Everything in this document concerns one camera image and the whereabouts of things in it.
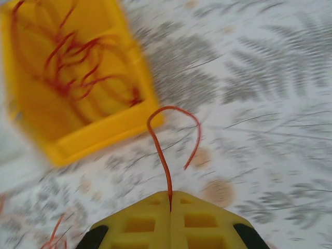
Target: black rubber edge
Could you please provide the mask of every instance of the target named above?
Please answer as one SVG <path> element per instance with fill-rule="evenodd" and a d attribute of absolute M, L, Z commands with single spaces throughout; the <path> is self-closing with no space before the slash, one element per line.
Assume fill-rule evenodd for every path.
<path fill-rule="evenodd" d="M 98 249 L 107 231 L 108 226 L 106 225 L 93 228 L 84 235 L 75 249 Z"/>
<path fill-rule="evenodd" d="M 245 224 L 235 224 L 234 228 L 248 249 L 270 249 L 254 228 Z"/>

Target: yellow plastic container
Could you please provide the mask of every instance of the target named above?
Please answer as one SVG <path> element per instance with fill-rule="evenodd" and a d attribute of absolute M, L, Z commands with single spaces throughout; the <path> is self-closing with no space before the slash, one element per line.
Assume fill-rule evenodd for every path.
<path fill-rule="evenodd" d="M 94 151 L 146 131 L 146 120 L 158 109 L 158 101 L 146 61 L 129 32 L 116 0 L 77 1 L 63 32 L 67 34 L 77 31 L 80 41 L 85 43 L 100 36 L 116 38 L 106 39 L 104 43 L 113 46 L 116 40 L 118 48 L 121 48 L 118 53 L 122 53 L 121 56 L 125 59 L 111 51 L 104 52 L 100 71 L 103 75 L 118 74 L 134 80 L 143 101 L 132 107 L 115 101 L 107 92 L 112 86 L 122 97 L 127 97 L 121 79 L 111 79 L 95 85 L 86 98 L 69 101 L 54 89 L 32 78 L 31 72 L 22 66 L 22 62 L 18 62 L 18 48 L 13 45 L 11 37 L 10 11 L 17 2 L 3 5 L 1 12 L 5 81 L 8 99 L 11 105 L 15 106 L 15 110 L 11 109 L 11 115 L 22 114 L 20 127 L 39 144 L 50 160 L 56 166 L 65 166 Z M 39 2 L 58 13 L 59 20 L 64 19 L 72 6 L 72 2 L 68 0 Z M 43 15 L 40 13 L 33 4 L 24 4 L 19 9 L 20 21 L 24 23 L 29 20 L 41 27 L 51 27 L 51 30 L 59 25 L 59 22 L 50 19 L 45 11 Z M 18 34 L 19 49 L 29 61 L 29 66 L 43 75 L 45 60 L 55 45 L 23 25 L 18 25 Z M 83 63 L 62 72 L 61 77 L 64 80 L 73 75 L 82 77 L 89 67 L 91 69 L 88 62 Z M 152 121 L 153 127 L 162 124 L 161 115 Z"/>
<path fill-rule="evenodd" d="M 94 224 L 76 249 L 269 249 L 244 218 L 181 191 L 158 192 Z"/>

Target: gray leaf pattern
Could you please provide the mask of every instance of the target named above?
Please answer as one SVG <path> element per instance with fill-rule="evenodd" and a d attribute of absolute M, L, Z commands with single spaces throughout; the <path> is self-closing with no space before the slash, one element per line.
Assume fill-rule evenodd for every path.
<path fill-rule="evenodd" d="M 289 81 L 298 96 L 307 94 L 310 86 L 324 88 L 330 84 L 327 73 L 332 62 L 332 22 L 324 17 L 319 23 L 305 14 L 298 19 L 301 30 L 264 26 L 280 36 L 279 41 L 239 38 L 247 51 L 236 50 L 233 56 L 244 65 L 226 62 L 233 76 L 224 80 L 223 103 L 283 99 L 289 97 Z"/>
<path fill-rule="evenodd" d="M 257 14 L 262 14 L 269 9 L 286 4 L 287 1 L 283 0 L 233 0 L 230 3 L 215 3 L 209 4 L 195 11 L 195 16 L 203 18 L 213 12 L 218 12 L 220 15 L 225 15 L 229 12 L 235 14 L 242 14 L 249 11 L 250 8 L 258 6 Z"/>
<path fill-rule="evenodd" d="M 299 225 L 301 229 L 308 229 L 318 223 L 323 216 L 332 214 L 331 208 L 327 205 L 332 200 L 332 188 L 324 190 L 317 188 L 316 182 L 320 181 L 320 179 L 315 179 L 311 184 L 295 184 L 291 187 L 290 193 L 265 192 L 257 201 L 245 201 L 246 205 L 237 205 L 236 208 L 241 214 L 251 216 L 261 224 L 273 222 L 277 217 L 272 214 L 276 214 L 277 211 L 290 209 L 289 215 L 284 219 Z M 306 203 L 298 204 L 300 198 L 305 198 Z M 270 218 L 264 219 L 262 214 L 266 214 Z"/>

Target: fern pattern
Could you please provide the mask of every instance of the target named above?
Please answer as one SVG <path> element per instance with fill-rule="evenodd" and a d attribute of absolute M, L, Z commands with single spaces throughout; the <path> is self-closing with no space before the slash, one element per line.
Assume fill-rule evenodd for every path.
<path fill-rule="evenodd" d="M 283 0 L 233 0 L 230 3 L 213 3 L 196 10 L 195 17 L 203 18 L 213 12 L 218 12 L 220 15 L 229 12 L 239 15 L 250 8 L 256 8 L 257 6 L 257 14 L 262 14 L 269 9 L 282 6 L 287 2 L 288 1 Z"/>
<path fill-rule="evenodd" d="M 232 53 L 242 65 L 234 60 L 225 64 L 232 76 L 225 79 L 223 103 L 289 98 L 291 88 L 304 96 L 310 87 L 320 89 L 330 84 L 332 21 L 323 17 L 318 23 L 303 13 L 298 18 L 301 30 L 264 26 L 281 38 L 278 41 L 239 38 L 248 50 Z"/>

